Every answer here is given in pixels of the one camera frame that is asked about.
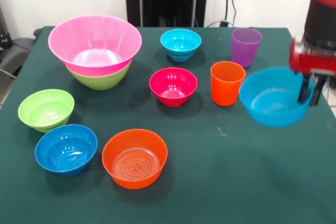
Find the red bowl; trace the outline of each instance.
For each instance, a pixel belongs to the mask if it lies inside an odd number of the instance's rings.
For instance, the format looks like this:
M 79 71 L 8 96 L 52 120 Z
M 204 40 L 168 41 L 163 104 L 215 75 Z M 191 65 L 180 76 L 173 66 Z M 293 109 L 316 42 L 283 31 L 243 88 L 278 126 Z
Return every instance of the red bowl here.
M 164 68 L 152 75 L 149 87 L 164 105 L 178 107 L 196 91 L 197 78 L 182 68 Z

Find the green tablecloth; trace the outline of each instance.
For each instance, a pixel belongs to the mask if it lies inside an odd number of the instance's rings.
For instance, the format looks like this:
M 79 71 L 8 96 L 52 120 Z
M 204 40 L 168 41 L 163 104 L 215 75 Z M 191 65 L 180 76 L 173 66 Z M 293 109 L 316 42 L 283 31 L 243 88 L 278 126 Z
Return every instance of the green tablecloth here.
M 120 84 L 93 91 L 76 81 L 48 49 L 42 30 L 0 110 L 0 223 L 336 223 L 336 120 L 324 98 L 299 123 L 281 129 L 254 122 L 242 104 L 211 100 L 210 67 L 230 59 L 231 29 L 195 29 L 202 45 L 191 60 L 174 63 L 160 44 L 167 28 L 142 28 L 143 46 Z M 287 65 L 286 29 L 260 29 L 264 39 L 250 74 Z M 179 66 L 193 72 L 197 92 L 179 108 L 159 103 L 151 74 Z M 93 129 L 98 151 L 88 168 L 62 177 L 38 166 L 42 136 L 17 116 L 21 101 L 42 89 L 64 89 L 75 99 L 69 123 Z M 143 190 L 116 185 L 103 169 L 109 138 L 131 128 L 164 138 L 168 161 Z

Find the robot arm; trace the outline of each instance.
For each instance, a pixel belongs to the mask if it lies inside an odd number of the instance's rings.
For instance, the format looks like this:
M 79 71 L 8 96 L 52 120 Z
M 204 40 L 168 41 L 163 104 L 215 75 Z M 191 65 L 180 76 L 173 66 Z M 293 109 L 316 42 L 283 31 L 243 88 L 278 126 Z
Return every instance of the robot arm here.
M 309 92 L 311 74 L 318 77 L 310 105 L 317 105 L 328 76 L 336 77 L 336 0 L 311 0 L 302 41 L 292 41 L 289 67 L 303 74 L 298 102 Z

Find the pink bowl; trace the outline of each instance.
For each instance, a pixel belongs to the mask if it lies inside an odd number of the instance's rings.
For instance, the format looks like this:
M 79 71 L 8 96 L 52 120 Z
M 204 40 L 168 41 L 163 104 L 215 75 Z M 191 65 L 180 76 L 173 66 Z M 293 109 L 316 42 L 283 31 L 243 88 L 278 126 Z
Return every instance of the pink bowl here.
M 178 107 L 196 91 L 197 78 L 182 68 L 164 68 L 152 75 L 149 87 L 164 105 Z
M 88 15 L 66 20 L 49 35 L 49 48 L 71 71 L 91 77 L 125 68 L 140 50 L 139 31 L 123 19 Z

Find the green bowl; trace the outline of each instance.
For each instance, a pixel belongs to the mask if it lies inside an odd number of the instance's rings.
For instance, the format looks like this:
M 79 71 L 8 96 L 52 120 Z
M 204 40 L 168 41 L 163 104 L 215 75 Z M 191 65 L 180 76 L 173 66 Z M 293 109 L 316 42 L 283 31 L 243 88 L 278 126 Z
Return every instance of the green bowl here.
M 71 94 L 59 89 L 41 90 L 28 96 L 19 106 L 20 120 L 36 129 L 47 133 L 65 125 L 75 106 Z
M 130 64 L 131 63 L 129 63 L 124 69 L 120 70 L 119 72 L 102 77 L 82 76 L 80 74 L 72 72 L 68 67 L 67 69 L 80 83 L 84 84 L 85 86 L 94 90 L 107 90 L 114 88 L 122 80 L 122 78 L 124 78 L 125 74 L 130 68 Z

